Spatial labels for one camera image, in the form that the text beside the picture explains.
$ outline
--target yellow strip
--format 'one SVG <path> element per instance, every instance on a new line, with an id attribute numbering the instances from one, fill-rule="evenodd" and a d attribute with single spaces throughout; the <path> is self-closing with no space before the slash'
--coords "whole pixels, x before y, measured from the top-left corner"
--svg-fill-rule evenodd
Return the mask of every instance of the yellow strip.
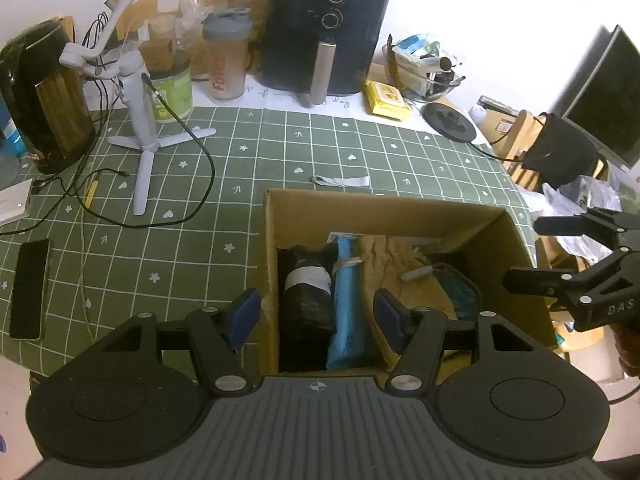
<path id="1" fill-rule="evenodd" d="M 94 201 L 94 196 L 95 196 L 95 190 L 98 189 L 98 181 L 94 180 L 91 185 L 89 186 L 89 191 L 87 192 L 86 196 L 84 197 L 84 207 L 89 208 L 91 207 L 91 202 Z"/>

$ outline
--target gray ribbed surface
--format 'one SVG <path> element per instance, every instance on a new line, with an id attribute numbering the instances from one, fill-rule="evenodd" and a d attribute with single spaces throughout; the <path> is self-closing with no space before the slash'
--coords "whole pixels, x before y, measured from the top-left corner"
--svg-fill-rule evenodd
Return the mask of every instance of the gray ribbed surface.
<path id="1" fill-rule="evenodd" d="M 43 462 L 28 480 L 604 480 L 590 460 L 557 468 L 497 465 L 452 443 L 424 405 L 371 378 L 265 378 L 216 402 L 175 449 L 149 462 L 88 469 Z"/>

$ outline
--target bowl of items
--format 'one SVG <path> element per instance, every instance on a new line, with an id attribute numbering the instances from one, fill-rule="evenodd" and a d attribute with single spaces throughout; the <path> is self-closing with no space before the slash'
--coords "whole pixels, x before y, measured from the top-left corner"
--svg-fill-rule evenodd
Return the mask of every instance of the bowl of items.
<path id="1" fill-rule="evenodd" d="M 455 56 L 445 52 L 428 34 L 411 36 L 393 44 L 389 35 L 382 47 L 386 78 L 402 97 L 420 103 L 435 101 L 460 86 L 464 76 L 454 69 L 460 66 Z"/>

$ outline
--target green grid tablecloth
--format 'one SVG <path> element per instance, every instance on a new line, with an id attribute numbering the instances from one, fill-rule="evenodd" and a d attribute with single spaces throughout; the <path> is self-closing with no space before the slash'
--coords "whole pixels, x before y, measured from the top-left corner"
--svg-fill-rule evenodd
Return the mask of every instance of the green grid tablecloth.
<path id="1" fill-rule="evenodd" d="M 127 229 L 84 215 L 87 312 L 98 338 L 137 312 L 154 312 L 161 320 L 183 319 L 206 305 L 224 306 L 251 285 L 262 197 L 273 187 L 497 204 L 511 213 L 533 254 L 529 215 L 519 193 L 499 162 L 466 145 L 372 122 L 248 108 L 195 108 L 188 125 L 216 129 L 204 140 L 216 165 L 215 185 L 193 219 L 166 228 Z M 163 125 L 160 133 L 179 131 L 174 123 Z M 116 134 L 132 135 L 126 110 L 111 115 L 108 135 Z M 28 159 L 21 164 L 25 177 L 41 177 Z M 94 169 L 135 174 L 137 164 L 136 152 L 111 146 L 104 137 L 98 141 Z M 101 174 L 91 208 L 126 223 L 182 218 L 201 200 L 209 171 L 195 142 L 162 148 L 156 153 L 143 216 L 131 211 L 134 176 Z M 368 175 L 371 188 L 320 187 L 311 183 L 313 175 Z M 61 195 L 60 185 L 51 184 L 32 197 L 31 218 L 0 231 L 33 225 Z M 47 375 L 90 345 L 78 292 L 79 210 L 77 200 L 67 197 L 32 232 L 0 237 L 0 352 Z M 8 336 L 8 311 L 18 248 L 45 237 L 53 246 L 45 336 L 41 342 L 17 342 Z M 182 353 L 165 358 L 184 368 Z M 255 345 L 246 346 L 241 359 L 252 375 L 257 373 Z"/>

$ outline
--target human hand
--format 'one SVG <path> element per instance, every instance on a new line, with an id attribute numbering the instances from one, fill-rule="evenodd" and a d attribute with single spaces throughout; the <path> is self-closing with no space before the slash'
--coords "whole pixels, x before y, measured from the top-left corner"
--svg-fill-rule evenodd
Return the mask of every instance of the human hand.
<path id="1" fill-rule="evenodd" d="M 640 317 L 630 323 L 610 325 L 620 354 L 620 366 L 627 375 L 640 375 Z"/>

